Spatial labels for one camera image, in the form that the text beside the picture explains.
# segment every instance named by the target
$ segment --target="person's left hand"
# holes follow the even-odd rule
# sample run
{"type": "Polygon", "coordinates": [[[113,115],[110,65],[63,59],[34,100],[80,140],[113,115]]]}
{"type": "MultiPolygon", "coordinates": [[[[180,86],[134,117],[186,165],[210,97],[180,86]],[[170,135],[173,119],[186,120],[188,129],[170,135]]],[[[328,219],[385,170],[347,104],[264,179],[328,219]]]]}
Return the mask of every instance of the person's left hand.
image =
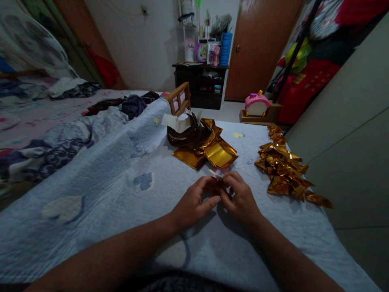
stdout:
{"type": "Polygon", "coordinates": [[[177,206],[170,212],[173,227],[182,232],[192,227],[210,212],[221,200],[216,178],[203,176],[188,188],[177,206]],[[203,191],[213,193],[203,204],[201,194],[203,191]]]}

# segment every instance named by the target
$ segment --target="pile of gold paper ingots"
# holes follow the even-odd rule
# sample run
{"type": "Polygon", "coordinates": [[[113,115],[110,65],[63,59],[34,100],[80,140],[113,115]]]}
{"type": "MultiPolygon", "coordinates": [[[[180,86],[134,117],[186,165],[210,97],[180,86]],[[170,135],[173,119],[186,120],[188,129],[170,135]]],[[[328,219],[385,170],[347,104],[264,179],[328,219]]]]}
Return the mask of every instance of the pile of gold paper ingots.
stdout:
{"type": "Polygon", "coordinates": [[[216,126],[212,119],[202,118],[197,121],[192,112],[187,115],[190,127],[184,132],[177,133],[167,127],[167,139],[171,145],[179,147],[173,155],[196,170],[201,169],[207,159],[214,167],[229,167],[239,156],[236,155],[236,150],[220,137],[223,129],[216,126]]]}
{"type": "Polygon", "coordinates": [[[333,205],[328,199],[307,191],[307,188],[314,186],[303,178],[308,165],[300,165],[299,161],[301,162],[302,159],[287,150],[282,129],[275,125],[267,127],[273,143],[260,146],[261,150],[258,151],[258,154],[261,159],[255,162],[270,177],[271,182],[267,192],[269,194],[291,195],[303,202],[306,197],[308,202],[333,209],[333,205]]]}

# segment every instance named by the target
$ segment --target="blue floral blanket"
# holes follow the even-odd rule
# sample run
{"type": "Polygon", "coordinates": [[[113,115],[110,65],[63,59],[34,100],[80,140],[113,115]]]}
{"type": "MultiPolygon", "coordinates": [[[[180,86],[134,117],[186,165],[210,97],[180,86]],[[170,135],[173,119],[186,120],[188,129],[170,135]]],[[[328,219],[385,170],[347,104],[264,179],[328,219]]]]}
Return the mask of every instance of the blue floral blanket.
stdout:
{"type": "MultiPolygon", "coordinates": [[[[208,163],[196,171],[172,156],[160,124],[169,112],[165,100],[153,102],[0,213],[0,283],[32,282],[92,244],[165,215],[199,177],[220,172],[208,163]]],[[[251,186],[274,226],[346,291],[379,291],[322,208],[267,193],[269,178],[254,165],[259,146],[270,142],[267,128],[216,124],[239,155],[229,170],[251,186]]],[[[140,273],[171,268],[241,290],[280,290],[249,231],[221,205],[162,247],[140,273]]]]}

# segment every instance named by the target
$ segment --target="dark wooden cabinet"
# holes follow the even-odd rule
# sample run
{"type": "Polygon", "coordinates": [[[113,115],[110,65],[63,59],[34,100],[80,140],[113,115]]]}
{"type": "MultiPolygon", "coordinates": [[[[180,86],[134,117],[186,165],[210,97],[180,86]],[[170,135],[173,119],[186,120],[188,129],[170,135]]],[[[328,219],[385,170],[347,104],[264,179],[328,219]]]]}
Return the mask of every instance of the dark wooden cabinet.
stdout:
{"type": "Polygon", "coordinates": [[[176,87],[189,82],[191,107],[220,110],[227,66],[174,64],[173,67],[175,67],[176,87]],[[203,76],[204,72],[211,71],[216,72],[218,76],[216,78],[203,76]],[[217,92],[218,86],[221,87],[220,93],[217,92]]]}

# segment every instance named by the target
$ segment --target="forearm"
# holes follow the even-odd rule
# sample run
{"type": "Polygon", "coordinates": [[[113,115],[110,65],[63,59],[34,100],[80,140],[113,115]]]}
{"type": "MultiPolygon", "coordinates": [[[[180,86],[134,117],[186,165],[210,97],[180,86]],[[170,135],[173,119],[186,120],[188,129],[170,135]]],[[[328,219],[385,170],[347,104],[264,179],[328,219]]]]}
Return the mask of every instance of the forearm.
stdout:
{"type": "Polygon", "coordinates": [[[74,255],[34,282],[27,291],[37,288],[115,290],[178,232],[169,216],[127,230],[74,255]]]}
{"type": "Polygon", "coordinates": [[[251,226],[277,277],[288,291],[343,291],[265,217],[251,226]]]}

